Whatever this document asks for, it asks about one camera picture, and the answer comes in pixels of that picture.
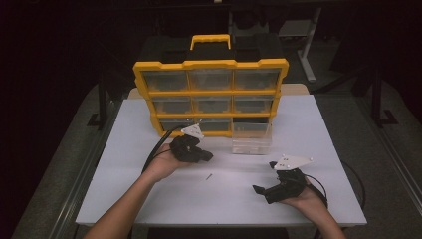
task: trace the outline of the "clear plastic box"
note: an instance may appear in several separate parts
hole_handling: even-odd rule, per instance
[[[269,113],[274,96],[235,96],[236,113]]]
[[[239,154],[268,154],[272,144],[269,123],[234,122],[232,152]]]
[[[201,131],[228,131],[230,130],[230,118],[198,118]]]
[[[232,70],[198,69],[188,74],[193,90],[230,90]]]
[[[276,87],[280,69],[241,69],[235,71],[236,90],[270,90]]]
[[[155,97],[152,98],[158,114],[186,114],[191,113],[189,97]]]
[[[231,99],[230,96],[194,97],[193,106],[198,113],[229,113]]]
[[[150,91],[187,91],[185,71],[150,71],[142,75]]]
[[[192,118],[161,118],[159,119],[162,129],[168,131],[179,125],[191,126],[193,125]]]

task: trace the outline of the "white table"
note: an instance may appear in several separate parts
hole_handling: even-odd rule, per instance
[[[144,100],[125,100],[77,223],[95,223],[127,191],[159,139]],[[313,96],[282,96],[268,155],[232,154],[231,139],[225,137],[205,137],[198,146],[214,157],[179,169],[157,183],[135,223],[180,227],[310,225],[294,208],[281,203],[269,205],[252,188],[253,184],[268,188],[279,183],[268,163],[285,153],[314,159],[301,170],[324,185],[329,211],[341,226],[366,224]]]

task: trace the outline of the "yellow handle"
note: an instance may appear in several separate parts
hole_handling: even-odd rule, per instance
[[[190,51],[193,50],[195,43],[204,42],[227,42],[227,47],[231,49],[230,35],[229,34],[218,34],[218,35],[195,35],[192,37],[192,43],[190,44]]]

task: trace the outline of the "yellow storage organizer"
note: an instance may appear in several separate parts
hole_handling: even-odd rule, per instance
[[[232,136],[233,122],[271,123],[289,68],[278,36],[233,40],[223,34],[145,42],[133,71],[159,135],[199,123],[206,136]]]

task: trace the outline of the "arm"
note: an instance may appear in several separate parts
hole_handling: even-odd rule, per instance
[[[148,169],[90,229],[85,238],[125,238],[154,184],[177,168],[190,163],[178,161],[164,144]]]
[[[281,202],[295,207],[304,214],[304,216],[319,229],[322,238],[346,238],[325,205],[309,188],[306,187],[299,197],[288,198]]]

